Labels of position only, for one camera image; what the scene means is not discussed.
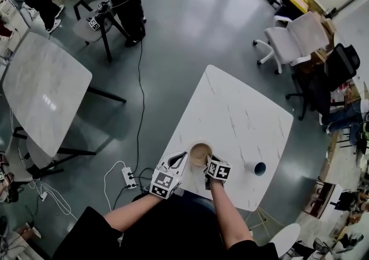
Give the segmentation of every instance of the white marble table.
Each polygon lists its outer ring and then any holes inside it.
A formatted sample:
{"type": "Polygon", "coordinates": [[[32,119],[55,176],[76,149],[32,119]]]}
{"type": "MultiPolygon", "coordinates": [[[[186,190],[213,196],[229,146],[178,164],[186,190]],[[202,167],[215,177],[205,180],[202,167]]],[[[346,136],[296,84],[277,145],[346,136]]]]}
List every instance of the white marble table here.
{"type": "Polygon", "coordinates": [[[14,55],[3,90],[20,125],[54,157],[91,79],[66,51],[30,32],[14,55]]]}
{"type": "MultiPolygon", "coordinates": [[[[293,116],[222,70],[209,65],[163,156],[190,150],[206,141],[213,153],[232,165],[225,190],[237,208],[255,211],[278,167],[293,116]],[[255,176],[246,164],[263,161],[266,172],[255,176]]],[[[203,169],[187,163],[180,188],[205,198],[203,169]]]]}

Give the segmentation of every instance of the concrete floor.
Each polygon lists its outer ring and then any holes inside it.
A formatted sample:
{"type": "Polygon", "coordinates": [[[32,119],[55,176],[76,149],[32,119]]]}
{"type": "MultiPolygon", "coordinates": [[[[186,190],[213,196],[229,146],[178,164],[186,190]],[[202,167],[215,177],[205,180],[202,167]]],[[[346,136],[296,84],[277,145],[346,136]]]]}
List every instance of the concrete floor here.
{"type": "MultiPolygon", "coordinates": [[[[124,48],[125,39],[112,29],[108,41],[113,62],[109,64],[102,40],[86,47],[83,40],[74,35],[72,27],[76,18],[72,5],[76,1],[66,1],[61,26],[50,40],[92,72],[93,85],[127,99],[127,103],[121,105],[86,95],[64,143],[96,150],[98,154],[76,158],[64,164],[64,173],[44,179],[63,195],[74,215],[79,217],[87,206],[101,214],[108,212],[103,177],[113,163],[123,160],[134,167],[142,94],[137,72],[140,45],[124,48]]],[[[208,64],[213,64],[296,116],[280,165],[261,203],[261,207],[282,224],[294,222],[310,195],[309,179],[319,174],[329,137],[320,129],[316,112],[308,111],[305,120],[298,121],[300,100],[285,99],[286,93],[296,90],[289,66],[284,66],[283,74],[275,76],[273,61],[263,66],[256,64],[265,50],[254,48],[252,40],[265,39],[263,30],[273,24],[274,9],[265,0],[142,0],[142,3],[148,19],[141,61],[146,110],[138,169],[157,164],[202,73],[208,64]]],[[[32,31],[46,36],[41,25],[37,18],[32,31]]],[[[0,97],[0,114],[0,149],[5,149],[11,130],[9,107],[4,97],[0,97]]],[[[110,201],[115,200],[124,185],[120,167],[117,167],[107,179],[110,201]]],[[[138,189],[125,190],[117,205],[130,202],[139,193],[138,189]]],[[[30,220],[25,205],[34,210],[35,203],[36,191],[25,186],[17,203],[2,205],[0,210],[15,227],[30,220]]],[[[241,211],[241,214],[246,218],[248,212],[241,211]]],[[[74,222],[71,216],[62,214],[53,199],[47,198],[40,203],[35,218],[43,239],[35,242],[52,255],[74,222]]],[[[258,243],[268,241],[262,235],[262,227],[254,232],[260,233],[256,236],[258,243]]]]}

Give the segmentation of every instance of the yellow object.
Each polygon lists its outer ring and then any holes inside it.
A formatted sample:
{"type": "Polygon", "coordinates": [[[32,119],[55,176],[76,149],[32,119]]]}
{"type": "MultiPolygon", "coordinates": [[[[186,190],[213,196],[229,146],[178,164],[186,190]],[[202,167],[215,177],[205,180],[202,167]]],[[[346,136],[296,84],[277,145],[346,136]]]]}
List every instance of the yellow object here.
{"type": "Polygon", "coordinates": [[[303,13],[307,13],[309,10],[309,5],[305,0],[290,0],[297,8],[303,13]]]}

